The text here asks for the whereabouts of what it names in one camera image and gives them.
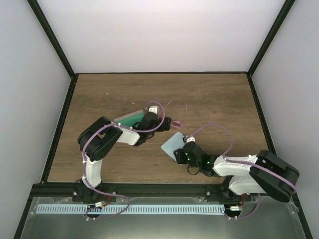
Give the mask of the clear plastic sheet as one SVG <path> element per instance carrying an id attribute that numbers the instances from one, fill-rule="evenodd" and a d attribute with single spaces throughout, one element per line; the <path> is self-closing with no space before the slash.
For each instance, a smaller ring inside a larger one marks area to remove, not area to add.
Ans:
<path id="1" fill-rule="evenodd" d="M 240 218 L 223 215 L 36 214 L 40 204 L 71 204 L 69 198 L 32 201 L 23 239 L 303 239 L 305 233 L 293 203 L 269 197 L 244 203 Z M 223 205 L 202 198 L 133 198 L 131 205 Z"/>

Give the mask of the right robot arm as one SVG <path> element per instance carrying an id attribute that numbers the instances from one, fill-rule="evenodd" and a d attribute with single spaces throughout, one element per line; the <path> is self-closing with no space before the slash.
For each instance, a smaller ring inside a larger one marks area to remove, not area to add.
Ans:
<path id="1" fill-rule="evenodd" d="M 266 194 L 286 203 L 296 193 L 299 171 L 267 150 L 246 157 L 226 157 L 207 154 L 190 141 L 173 154 L 178 164 L 195 167 L 207 177 L 230 177 L 221 188 L 228 201 L 242 194 Z"/>

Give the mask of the light blue cleaning cloth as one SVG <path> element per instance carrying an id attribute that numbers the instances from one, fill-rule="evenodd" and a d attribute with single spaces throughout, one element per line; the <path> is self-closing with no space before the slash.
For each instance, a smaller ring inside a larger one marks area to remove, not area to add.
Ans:
<path id="1" fill-rule="evenodd" d="M 177 162 L 174 152 L 178 149 L 182 149 L 184 145 L 185 145 L 184 135 L 180 132 L 177 132 L 161 146 L 161 149 L 170 158 L 172 158 L 175 162 Z"/>

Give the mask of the black aluminium frame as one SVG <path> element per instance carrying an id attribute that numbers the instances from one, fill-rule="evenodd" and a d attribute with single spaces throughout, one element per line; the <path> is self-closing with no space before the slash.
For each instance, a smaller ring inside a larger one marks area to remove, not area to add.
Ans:
<path id="1" fill-rule="evenodd" d="M 55 129 L 53 141 L 39 183 L 31 188 L 27 207 L 36 198 L 73 195 L 73 184 L 82 175 L 82 157 L 77 143 L 78 135 L 100 116 L 111 119 L 155 105 L 170 102 L 166 114 L 185 121 L 184 132 L 196 131 L 202 124 L 216 122 L 227 128 L 234 145 L 231 156 L 256 154 L 261 149 L 273 153 L 274 147 L 268 126 L 253 83 L 253 75 L 269 48 L 277 31 L 294 5 L 292 0 L 279 1 L 271 27 L 266 29 L 262 45 L 253 61 L 244 67 L 197 73 L 193 70 L 129 71 L 82 70 L 76 67 L 63 43 L 53 19 L 56 17 L 66 29 L 65 35 L 73 41 L 86 36 L 98 37 L 106 32 L 111 37 L 111 23 L 129 29 L 146 25 L 134 37 L 140 39 L 150 33 L 155 38 L 155 48 L 166 40 L 165 30 L 174 35 L 178 30 L 188 30 L 196 20 L 213 16 L 212 2 L 195 1 L 186 9 L 186 2 L 157 0 L 122 0 L 120 9 L 114 1 L 96 0 L 30 0 L 28 2 L 44 30 L 62 65 L 69 75 L 69 88 Z M 91 27 L 97 27 L 97 33 Z M 312 238 L 297 196 L 297 206 L 305 238 Z"/>

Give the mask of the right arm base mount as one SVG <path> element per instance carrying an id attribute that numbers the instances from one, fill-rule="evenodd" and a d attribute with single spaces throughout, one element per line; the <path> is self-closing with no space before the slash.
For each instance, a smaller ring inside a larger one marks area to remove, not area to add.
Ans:
<path id="1" fill-rule="evenodd" d="M 242 196 L 233 193 L 223 184 L 208 184 L 205 186 L 205 199 L 209 202 L 239 203 L 242 201 Z"/>

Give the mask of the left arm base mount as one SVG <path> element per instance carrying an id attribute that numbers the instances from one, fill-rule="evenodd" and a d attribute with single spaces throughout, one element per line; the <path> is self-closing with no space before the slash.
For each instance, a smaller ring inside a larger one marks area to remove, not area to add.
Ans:
<path id="1" fill-rule="evenodd" d="M 83 202 L 83 203 L 96 203 L 100 201 L 107 201 L 108 196 L 102 195 L 95 192 L 94 190 L 85 186 L 82 182 L 73 184 L 73 202 Z M 117 191 L 117 186 L 115 184 L 101 183 L 96 187 L 97 190 L 113 194 Z"/>

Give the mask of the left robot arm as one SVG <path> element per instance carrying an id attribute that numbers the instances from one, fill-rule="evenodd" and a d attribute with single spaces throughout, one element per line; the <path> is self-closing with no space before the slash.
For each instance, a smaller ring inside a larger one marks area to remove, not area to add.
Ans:
<path id="1" fill-rule="evenodd" d="M 95 121 L 77 139 L 83 156 L 84 195 L 90 201 L 97 201 L 101 197 L 102 160 L 117 142 L 140 146 L 152 138 L 155 132 L 170 130 L 171 123 L 170 117 L 161 117 L 153 112 L 145 113 L 132 126 L 112 122 L 105 116 Z"/>

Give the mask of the grey glasses case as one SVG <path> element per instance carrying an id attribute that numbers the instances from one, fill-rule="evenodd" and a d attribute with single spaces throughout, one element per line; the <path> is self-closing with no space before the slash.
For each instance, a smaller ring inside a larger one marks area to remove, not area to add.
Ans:
<path id="1" fill-rule="evenodd" d="M 131 127 L 136 122 L 140 122 L 142 118 L 144 117 L 144 111 L 138 110 L 129 114 L 126 114 L 124 116 L 118 117 L 114 119 L 115 123 L 120 123 L 124 126 Z"/>

